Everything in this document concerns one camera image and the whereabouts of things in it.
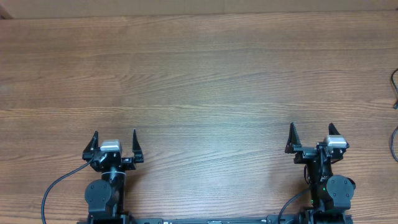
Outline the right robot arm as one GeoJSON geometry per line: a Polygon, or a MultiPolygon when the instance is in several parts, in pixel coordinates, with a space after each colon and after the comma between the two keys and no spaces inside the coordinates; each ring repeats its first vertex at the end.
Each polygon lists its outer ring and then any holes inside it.
{"type": "Polygon", "coordinates": [[[278,223],[352,223],[345,211],[351,208],[355,182],[345,176],[335,175],[331,166],[343,159],[349,143],[335,128],[328,125],[328,135],[314,147],[304,147],[300,142],[295,123],[290,124],[285,153],[294,154],[294,163],[303,164],[308,187],[292,197],[281,208],[278,223]],[[284,218],[283,212],[297,198],[309,193],[311,206],[303,207],[293,218],[284,218]]]}

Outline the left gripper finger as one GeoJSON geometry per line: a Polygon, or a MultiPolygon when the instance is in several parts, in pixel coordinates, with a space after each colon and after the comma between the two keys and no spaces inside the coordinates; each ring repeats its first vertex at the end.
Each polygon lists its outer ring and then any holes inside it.
{"type": "Polygon", "coordinates": [[[83,150],[84,153],[93,153],[95,150],[97,150],[98,135],[99,135],[98,131],[95,131],[93,134],[93,137],[91,138],[91,141],[88,143],[88,145],[83,150]]]}
{"type": "Polygon", "coordinates": [[[133,135],[132,135],[132,152],[134,153],[135,159],[143,159],[143,152],[139,145],[135,129],[133,130],[133,135]]]}

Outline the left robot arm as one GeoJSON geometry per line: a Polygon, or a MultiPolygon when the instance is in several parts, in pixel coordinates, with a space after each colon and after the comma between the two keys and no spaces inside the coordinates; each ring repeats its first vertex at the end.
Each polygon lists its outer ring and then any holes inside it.
{"type": "Polygon", "coordinates": [[[91,182],[85,190],[88,204],[87,223],[132,224],[135,219],[124,209],[126,171],[135,170],[137,163],[144,162],[144,155],[138,143],[136,132],[132,134],[132,157],[123,157],[121,142],[117,139],[99,143],[96,131],[82,153],[93,170],[101,178],[91,182]]]}

